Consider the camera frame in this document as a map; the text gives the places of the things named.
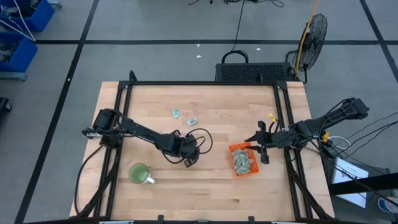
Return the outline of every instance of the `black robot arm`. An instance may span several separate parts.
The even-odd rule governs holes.
[[[160,134],[112,109],[100,110],[93,127],[83,130],[82,133],[87,137],[102,135],[100,144],[110,148],[116,147],[122,136],[137,137],[152,143],[165,155],[186,159],[184,164],[187,167],[196,163],[200,154],[197,141],[192,134],[181,137],[179,130],[170,134]]]
[[[303,147],[310,140],[323,134],[326,128],[332,127],[347,119],[363,119],[368,116],[369,108],[359,98],[349,98],[343,101],[340,108],[327,112],[327,114],[316,118],[307,119],[291,124],[287,129],[270,133],[266,131],[266,124],[259,121],[260,131],[246,140],[246,142],[257,141],[260,146],[252,146],[262,154],[262,163],[268,164],[266,149],[270,147]]]

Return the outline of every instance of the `white cable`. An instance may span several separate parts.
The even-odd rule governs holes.
[[[22,29],[21,29],[21,27],[20,27],[18,24],[17,24],[17,26],[18,26],[18,27],[19,27],[21,30],[17,30],[17,29],[15,29],[13,26],[9,25],[7,22],[4,22],[4,21],[2,21],[2,20],[0,20],[0,22],[2,22],[3,24],[5,24],[6,26],[10,27],[11,29],[13,29],[13,30],[17,31],[18,33],[20,33],[20,34],[24,35],[24,36],[25,36],[25,37],[27,37],[29,40],[31,40],[31,41],[33,41],[33,42],[35,42],[35,41],[36,41],[36,39],[35,39],[35,37],[32,35],[32,33],[30,32],[29,28],[27,27],[27,25],[26,25],[26,23],[25,23],[25,20],[24,20],[24,18],[23,18],[23,16],[22,16],[22,13],[21,13],[21,9],[19,9],[19,6],[18,6],[18,3],[17,3],[17,1],[16,1],[16,0],[14,0],[14,3],[15,3],[15,5],[16,5],[16,6],[17,6],[17,8],[18,8],[19,16],[21,17],[21,19],[22,19],[22,22],[24,23],[24,25],[25,25],[25,27],[26,27],[26,29],[27,29],[28,33],[30,34],[30,37],[29,37],[29,36],[27,36],[26,34],[24,34],[24,33],[22,32]]]
[[[348,147],[346,147],[346,148],[341,147],[341,146],[336,146],[338,149],[346,150],[347,148],[349,148],[349,147],[351,146],[351,143],[350,143],[347,139],[345,139],[345,138],[343,138],[343,137],[341,137],[341,136],[330,136],[330,137],[329,137],[329,139],[332,139],[332,138],[338,138],[338,139],[341,139],[341,140],[343,140],[343,141],[345,141],[345,142],[348,143]]]
[[[19,30],[22,30],[22,27],[21,27],[18,23],[16,23],[15,21],[13,21],[13,20],[11,19],[11,16],[9,16],[8,19],[9,19],[11,22],[13,22],[16,26],[18,26]]]

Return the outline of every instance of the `crumpled paper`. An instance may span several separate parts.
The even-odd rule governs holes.
[[[235,164],[235,170],[238,175],[247,174],[250,172],[252,159],[249,159],[247,150],[236,149],[232,152],[232,157]]]

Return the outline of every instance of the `orange basket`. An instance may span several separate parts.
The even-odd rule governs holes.
[[[245,143],[241,143],[241,144],[235,144],[235,145],[230,145],[229,146],[229,154],[231,156],[231,161],[232,161],[232,165],[234,167],[235,170],[235,164],[234,164],[234,158],[232,156],[232,153],[237,150],[237,149],[245,149],[246,147],[251,146],[250,142],[245,142]],[[250,167],[250,172],[248,172],[247,174],[237,174],[236,170],[235,170],[235,175],[237,177],[243,177],[243,176],[247,176],[247,175],[251,175],[251,174],[257,174],[259,172],[259,166],[257,165],[257,160],[256,157],[254,156],[253,150],[251,149],[247,149],[248,155],[249,155],[249,159],[253,160],[253,163],[251,164]]]

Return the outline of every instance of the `gray floor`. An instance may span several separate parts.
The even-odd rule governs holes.
[[[245,4],[240,39],[299,40],[315,1],[283,0]],[[395,0],[366,0],[384,39],[398,40]],[[79,40],[93,0],[62,0],[40,40]],[[240,3],[207,0],[187,6],[181,0],[99,0],[88,40],[234,39]],[[377,40],[359,0],[324,0],[317,12],[328,18],[327,40]],[[12,223],[24,196],[76,45],[38,45],[24,82],[0,80],[0,96],[11,99],[13,111],[0,131],[0,222]],[[49,153],[25,222],[67,218],[86,139],[80,131],[91,124],[103,81],[214,80],[215,65],[230,44],[85,45],[55,130]],[[237,45],[251,62],[281,62],[296,45]],[[398,60],[398,45],[388,46]],[[229,62],[241,62],[231,56]],[[370,108],[362,121],[330,129],[349,136],[368,123],[398,111],[398,86],[380,45],[326,45],[309,71],[307,98],[313,117],[326,113],[343,98],[360,97]],[[380,127],[391,118],[374,125]],[[398,171],[394,141],[398,127],[383,132],[354,157],[369,165]],[[352,137],[351,142],[364,133]],[[368,139],[358,142],[358,146]],[[349,220],[349,211],[335,208]]]

